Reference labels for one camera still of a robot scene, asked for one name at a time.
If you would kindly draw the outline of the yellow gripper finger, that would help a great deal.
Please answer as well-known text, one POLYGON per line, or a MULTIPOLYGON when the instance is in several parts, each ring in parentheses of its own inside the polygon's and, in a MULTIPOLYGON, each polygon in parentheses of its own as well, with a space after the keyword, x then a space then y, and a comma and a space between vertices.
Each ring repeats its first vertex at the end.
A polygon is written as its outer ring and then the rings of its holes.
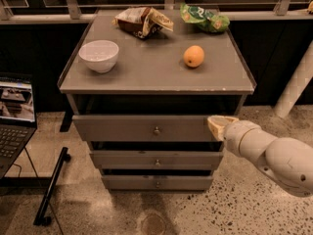
POLYGON ((214 138, 218 141, 222 141, 225 127, 238 120, 237 117, 210 116, 207 118, 207 125, 214 138))

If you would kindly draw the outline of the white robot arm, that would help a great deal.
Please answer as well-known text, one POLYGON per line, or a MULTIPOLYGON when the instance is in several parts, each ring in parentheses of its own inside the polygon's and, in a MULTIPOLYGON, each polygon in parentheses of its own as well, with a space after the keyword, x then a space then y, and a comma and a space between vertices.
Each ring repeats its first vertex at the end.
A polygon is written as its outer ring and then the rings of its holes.
POLYGON ((277 137, 249 120, 210 116, 207 126, 227 151, 251 162, 283 190, 296 197, 313 195, 313 148, 289 137, 277 137))

